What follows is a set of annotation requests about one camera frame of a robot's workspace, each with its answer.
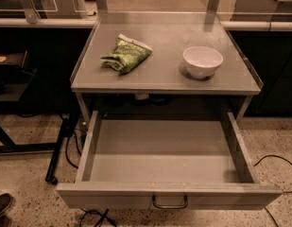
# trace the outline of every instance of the foot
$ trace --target foot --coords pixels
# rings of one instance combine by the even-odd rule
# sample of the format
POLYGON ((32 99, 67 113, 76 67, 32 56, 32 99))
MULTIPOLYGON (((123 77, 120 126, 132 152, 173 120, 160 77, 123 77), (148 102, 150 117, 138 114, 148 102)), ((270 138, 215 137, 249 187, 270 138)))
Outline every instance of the foot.
POLYGON ((12 196, 10 194, 5 193, 5 194, 0 195, 0 216, 11 205, 11 203, 12 203, 12 196))
POLYGON ((0 217, 0 227, 9 227, 11 224, 10 218, 7 216, 0 217))

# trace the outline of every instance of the white bowl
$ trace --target white bowl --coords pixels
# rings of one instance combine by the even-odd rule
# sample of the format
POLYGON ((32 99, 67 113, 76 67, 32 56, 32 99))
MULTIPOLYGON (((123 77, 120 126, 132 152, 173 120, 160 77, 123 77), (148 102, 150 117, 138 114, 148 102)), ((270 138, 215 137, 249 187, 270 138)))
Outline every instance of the white bowl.
POLYGON ((189 47, 183 52, 183 58, 186 70, 196 79, 211 76, 223 62, 218 51, 205 46, 189 47))

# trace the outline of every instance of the crumpled snack bag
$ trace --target crumpled snack bag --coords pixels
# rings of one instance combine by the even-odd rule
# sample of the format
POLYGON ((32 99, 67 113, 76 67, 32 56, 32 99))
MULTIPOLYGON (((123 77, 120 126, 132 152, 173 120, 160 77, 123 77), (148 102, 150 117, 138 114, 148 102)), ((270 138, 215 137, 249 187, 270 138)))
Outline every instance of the crumpled snack bag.
POLYGON ((101 57, 101 60, 120 74, 126 74, 151 54, 152 49, 146 44, 119 34, 114 50, 109 55, 101 57))

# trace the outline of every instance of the terrazzo floor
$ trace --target terrazzo floor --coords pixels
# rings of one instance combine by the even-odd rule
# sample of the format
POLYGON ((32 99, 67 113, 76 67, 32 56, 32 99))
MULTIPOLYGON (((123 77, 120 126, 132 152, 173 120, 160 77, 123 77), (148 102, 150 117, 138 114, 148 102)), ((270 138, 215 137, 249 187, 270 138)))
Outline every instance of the terrazzo floor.
MULTIPOLYGON (((59 133, 58 115, 41 114, 22 118, 0 114, 0 125, 17 144, 53 142, 59 133)), ((85 130, 78 124, 78 144, 85 130)), ((250 158, 256 163, 268 154, 277 154, 292 162, 292 118, 245 117, 241 132, 250 158)), ((65 143, 60 153, 56 176, 60 183, 72 183, 77 170, 65 160, 65 143)), ((78 164, 75 140, 69 145, 70 159, 78 164)), ((6 214, 11 227, 75 227, 84 212, 69 209, 59 197, 56 186, 45 181, 51 153, 0 156, 0 194, 9 192, 14 202, 6 214)), ((265 158, 255 171, 266 185, 278 185, 283 191, 292 190, 292 166, 278 158, 265 158)), ((267 207, 279 226, 292 227, 292 194, 282 195, 267 207)), ((154 211, 110 210, 108 217, 117 226, 277 226, 266 210, 261 211, 154 211)), ((83 226, 94 226, 99 217, 87 215, 83 226)), ((102 226, 111 226, 107 221, 102 226)))

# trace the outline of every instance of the drawer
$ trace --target drawer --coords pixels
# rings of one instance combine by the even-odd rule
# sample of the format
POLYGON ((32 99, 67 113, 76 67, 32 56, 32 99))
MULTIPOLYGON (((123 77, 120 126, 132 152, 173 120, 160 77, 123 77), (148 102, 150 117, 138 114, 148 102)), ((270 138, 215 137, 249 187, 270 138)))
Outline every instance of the drawer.
POLYGON ((94 111, 75 183, 59 183, 70 208, 262 209, 278 198, 263 186, 235 118, 106 117, 94 111))

